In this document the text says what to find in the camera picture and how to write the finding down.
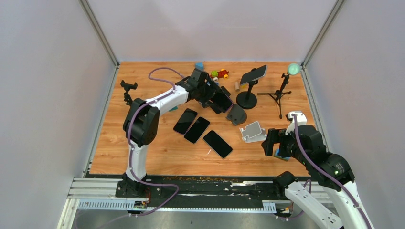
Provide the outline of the pink phone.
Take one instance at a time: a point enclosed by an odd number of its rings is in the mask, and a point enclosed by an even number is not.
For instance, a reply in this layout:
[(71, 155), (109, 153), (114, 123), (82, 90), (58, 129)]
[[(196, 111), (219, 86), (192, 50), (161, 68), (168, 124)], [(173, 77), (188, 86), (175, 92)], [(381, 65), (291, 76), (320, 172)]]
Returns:
[(185, 111), (180, 116), (179, 120), (173, 127), (173, 130), (181, 135), (184, 135), (189, 130), (190, 126), (192, 125), (193, 121), (197, 117), (197, 112), (186, 108)]

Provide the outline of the teal smartphone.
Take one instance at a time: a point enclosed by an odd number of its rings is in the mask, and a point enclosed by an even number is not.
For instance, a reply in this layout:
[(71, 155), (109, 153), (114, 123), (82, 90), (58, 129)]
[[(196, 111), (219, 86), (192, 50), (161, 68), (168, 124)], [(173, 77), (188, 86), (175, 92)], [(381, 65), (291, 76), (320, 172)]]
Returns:
[(225, 159), (233, 151), (233, 148), (214, 130), (209, 131), (203, 140), (222, 159)]

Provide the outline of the black round-base clamp stand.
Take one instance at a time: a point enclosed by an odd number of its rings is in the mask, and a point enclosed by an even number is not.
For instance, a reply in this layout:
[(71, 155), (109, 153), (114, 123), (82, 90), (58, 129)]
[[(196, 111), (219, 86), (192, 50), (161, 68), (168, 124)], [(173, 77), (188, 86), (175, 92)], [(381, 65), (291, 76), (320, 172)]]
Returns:
[(130, 90), (136, 90), (138, 87), (138, 84), (135, 82), (133, 84), (126, 83), (124, 80), (120, 82), (120, 86), (125, 90), (124, 92), (124, 102), (126, 105), (131, 106), (133, 103), (133, 100), (129, 94)]

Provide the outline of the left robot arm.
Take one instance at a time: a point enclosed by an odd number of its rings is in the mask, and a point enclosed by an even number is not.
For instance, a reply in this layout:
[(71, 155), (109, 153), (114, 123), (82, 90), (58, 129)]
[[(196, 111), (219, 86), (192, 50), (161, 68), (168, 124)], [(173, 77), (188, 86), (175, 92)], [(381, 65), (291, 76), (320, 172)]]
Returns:
[(128, 166), (124, 181), (129, 182), (128, 191), (135, 197), (141, 197), (146, 192), (146, 159), (149, 144), (155, 139), (160, 117), (175, 106), (185, 104), (190, 100), (197, 101), (203, 108), (213, 107), (219, 111), (212, 99), (216, 95), (226, 95), (222, 88), (215, 83), (209, 74), (195, 68), (190, 76), (183, 77), (173, 83), (168, 80), (148, 78), (152, 81), (168, 83), (168, 91), (153, 98), (135, 99), (123, 123), (128, 142)]

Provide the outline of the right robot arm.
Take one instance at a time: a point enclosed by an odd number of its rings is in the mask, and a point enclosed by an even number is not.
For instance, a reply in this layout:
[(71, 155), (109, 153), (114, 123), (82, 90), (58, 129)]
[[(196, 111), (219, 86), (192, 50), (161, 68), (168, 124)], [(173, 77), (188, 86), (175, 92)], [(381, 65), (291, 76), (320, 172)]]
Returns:
[(347, 160), (327, 151), (321, 133), (312, 125), (291, 123), (287, 129), (269, 129), (261, 144), (265, 155), (272, 155), (279, 144), (282, 157), (292, 157), (304, 165), (311, 180), (328, 194), (337, 213), (334, 214), (313, 198), (291, 172), (285, 171), (274, 180), (273, 194), (288, 198), (306, 212), (323, 229), (372, 229)]

